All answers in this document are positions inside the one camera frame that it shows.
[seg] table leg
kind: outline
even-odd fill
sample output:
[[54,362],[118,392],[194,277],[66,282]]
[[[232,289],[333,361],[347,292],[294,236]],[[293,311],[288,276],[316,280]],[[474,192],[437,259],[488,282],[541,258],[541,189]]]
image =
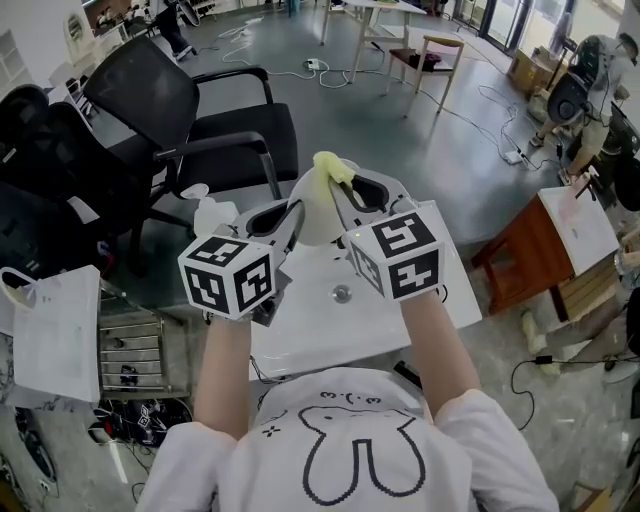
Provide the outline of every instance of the table leg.
[[[404,34],[402,36],[402,47],[409,48],[409,23],[411,22],[411,13],[404,13]],[[406,66],[402,66],[400,70],[400,81],[404,83]]]
[[322,39],[320,45],[324,46],[324,42],[327,39],[327,28],[329,26],[329,14],[331,13],[331,0],[326,0],[327,4],[324,7],[324,22],[322,23]]
[[358,49],[356,50],[356,56],[353,59],[353,66],[351,67],[351,73],[349,74],[349,83],[352,84],[356,78],[356,70],[358,69],[358,62],[360,61],[360,54],[362,53],[362,47],[364,46],[364,37],[367,34],[367,28],[371,21],[371,15],[373,14],[372,7],[365,7],[364,15],[362,16],[360,25],[360,37],[358,38]]

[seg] fiducial marker cube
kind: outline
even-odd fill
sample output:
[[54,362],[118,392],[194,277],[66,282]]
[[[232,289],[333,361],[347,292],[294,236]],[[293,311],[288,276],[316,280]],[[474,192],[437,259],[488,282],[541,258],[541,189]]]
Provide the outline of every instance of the fiducial marker cube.
[[275,295],[273,249],[228,236],[198,237],[178,256],[189,303],[237,320]]
[[386,299],[408,299],[443,281],[444,242],[429,229],[427,211],[399,213],[345,235],[358,274]]

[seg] white t-shirt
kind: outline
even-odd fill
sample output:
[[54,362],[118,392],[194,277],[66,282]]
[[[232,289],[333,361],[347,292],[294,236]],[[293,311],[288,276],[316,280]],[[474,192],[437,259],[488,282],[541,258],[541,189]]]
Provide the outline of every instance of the white t-shirt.
[[589,91],[589,102],[593,105],[593,116],[599,119],[602,114],[602,121],[608,126],[611,118],[611,102],[615,99],[614,94],[622,84],[627,72],[633,69],[633,63],[619,40],[607,36],[598,37],[603,43],[603,51],[609,56],[607,58],[610,62],[609,73],[604,88],[598,91],[593,89]]
[[428,410],[386,372],[334,368],[273,388],[236,442],[173,427],[138,512],[557,511],[524,438],[473,390]]

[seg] black chair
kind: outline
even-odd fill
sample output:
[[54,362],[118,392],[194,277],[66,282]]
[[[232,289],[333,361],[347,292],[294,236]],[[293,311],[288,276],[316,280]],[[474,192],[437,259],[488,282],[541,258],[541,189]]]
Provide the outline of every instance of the black chair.
[[[198,85],[253,75],[267,103],[197,118]],[[298,177],[298,149],[289,108],[274,103],[268,75],[245,67],[189,77],[146,38],[129,41],[107,57],[84,87],[89,100],[150,145],[141,158],[167,162],[168,186],[180,192],[205,183],[221,192]]]
[[32,85],[14,89],[0,102],[0,119],[0,179],[61,205],[77,205],[79,199],[90,209],[83,221],[94,240],[132,230],[129,264],[134,272],[141,271],[145,219],[184,227],[193,237],[190,223],[152,208],[169,190],[152,187],[164,165],[139,158],[152,150],[143,137],[105,149],[73,105],[49,105],[44,92]]

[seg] mesh chair back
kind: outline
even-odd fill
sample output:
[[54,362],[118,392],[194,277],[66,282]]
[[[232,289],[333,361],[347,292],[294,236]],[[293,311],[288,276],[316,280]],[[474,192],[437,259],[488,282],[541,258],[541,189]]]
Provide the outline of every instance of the mesh chair back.
[[84,95],[162,149],[186,142],[200,101],[189,75],[146,37],[109,55]]
[[16,87],[0,102],[0,162],[28,139],[47,117],[49,98],[35,85]]
[[[33,105],[26,106],[32,97],[28,89],[7,96],[0,103],[0,116],[16,111],[16,105],[32,111]],[[43,111],[38,109],[38,118],[42,121],[36,126],[32,120],[28,136],[0,163],[0,179],[57,203],[80,198],[99,216],[97,222],[106,232],[128,231],[146,210],[148,188],[100,145],[73,105],[54,103]]]

